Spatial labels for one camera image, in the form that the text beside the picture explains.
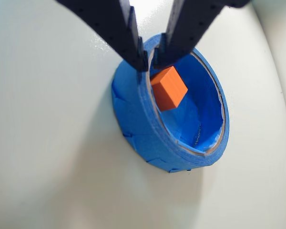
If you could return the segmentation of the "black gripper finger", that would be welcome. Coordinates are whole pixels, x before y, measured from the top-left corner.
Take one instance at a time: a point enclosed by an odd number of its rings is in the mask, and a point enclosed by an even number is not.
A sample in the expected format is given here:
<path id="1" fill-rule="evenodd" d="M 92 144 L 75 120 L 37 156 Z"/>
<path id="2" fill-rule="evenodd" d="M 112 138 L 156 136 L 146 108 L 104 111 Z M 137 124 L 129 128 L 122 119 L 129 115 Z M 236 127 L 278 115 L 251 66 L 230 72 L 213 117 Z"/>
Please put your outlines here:
<path id="1" fill-rule="evenodd" d="M 163 69 L 188 55 L 223 7 L 242 8 L 247 0 L 175 0 L 165 33 L 154 51 L 153 67 Z"/>
<path id="2" fill-rule="evenodd" d="M 128 0 L 60 0 L 139 72 L 148 70 L 147 51 Z"/>

